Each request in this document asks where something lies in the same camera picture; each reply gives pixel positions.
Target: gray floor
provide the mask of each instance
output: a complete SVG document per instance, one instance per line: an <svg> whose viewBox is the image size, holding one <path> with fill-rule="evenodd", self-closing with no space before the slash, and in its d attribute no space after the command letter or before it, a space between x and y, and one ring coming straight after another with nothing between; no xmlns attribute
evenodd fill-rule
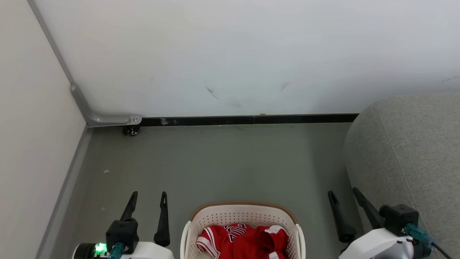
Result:
<svg viewBox="0 0 460 259"><path fill-rule="evenodd" d="M342 146L350 124L276 124L142 128L136 137L120 128L94 130L85 159L89 181L72 245L105 241L110 223L139 191L133 217L141 241L153 241L161 192L168 193L171 245L179 259L180 236L190 214L219 200L281 204L298 218L308 258L337 258L339 243L327 191L333 190L350 222L362 233Z"/></svg>

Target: teal connector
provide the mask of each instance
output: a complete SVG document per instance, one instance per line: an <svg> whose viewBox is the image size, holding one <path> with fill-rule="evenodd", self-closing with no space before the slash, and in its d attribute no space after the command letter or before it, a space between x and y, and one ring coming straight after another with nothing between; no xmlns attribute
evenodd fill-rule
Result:
<svg viewBox="0 0 460 259"><path fill-rule="evenodd" d="M428 233L411 223L406 225L406 234L426 244L428 247L431 247L431 243L434 242L434 239Z"/></svg>
<svg viewBox="0 0 460 259"><path fill-rule="evenodd" d="M110 253L109 259L120 259L125 251L125 245L122 243L116 243L112 252Z"/></svg>

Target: white wall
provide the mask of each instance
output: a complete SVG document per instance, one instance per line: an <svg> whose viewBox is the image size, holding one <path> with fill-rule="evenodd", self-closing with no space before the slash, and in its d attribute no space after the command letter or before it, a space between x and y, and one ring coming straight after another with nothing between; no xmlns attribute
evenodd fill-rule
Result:
<svg viewBox="0 0 460 259"><path fill-rule="evenodd" d="M35 1L102 112L348 113L460 88L458 0Z"/></svg>
<svg viewBox="0 0 460 259"><path fill-rule="evenodd" d="M0 1L0 254L34 258L85 121L26 0Z"/></svg>

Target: caster wheel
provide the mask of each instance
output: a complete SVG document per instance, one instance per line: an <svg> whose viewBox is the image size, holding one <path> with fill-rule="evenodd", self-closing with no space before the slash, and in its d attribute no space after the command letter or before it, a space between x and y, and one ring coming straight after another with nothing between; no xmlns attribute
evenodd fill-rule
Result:
<svg viewBox="0 0 460 259"><path fill-rule="evenodd" d="M125 126L123 128L123 133L125 135L131 135L131 136L136 136L140 132L140 127L139 126Z"/></svg>

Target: wall trim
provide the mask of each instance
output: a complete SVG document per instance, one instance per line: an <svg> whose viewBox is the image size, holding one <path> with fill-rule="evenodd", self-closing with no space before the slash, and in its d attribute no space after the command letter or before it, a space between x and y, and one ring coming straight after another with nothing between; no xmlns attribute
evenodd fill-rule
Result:
<svg viewBox="0 0 460 259"><path fill-rule="evenodd" d="M88 125L85 125L35 259L51 258L50 255L55 249L56 240L59 236L59 231L62 227L63 219L67 213L69 200L72 195L76 179L80 174L80 168L88 150L91 136L92 130L88 127Z"/></svg>
<svg viewBox="0 0 460 259"><path fill-rule="evenodd" d="M142 118L140 127L353 122L359 113Z"/></svg>

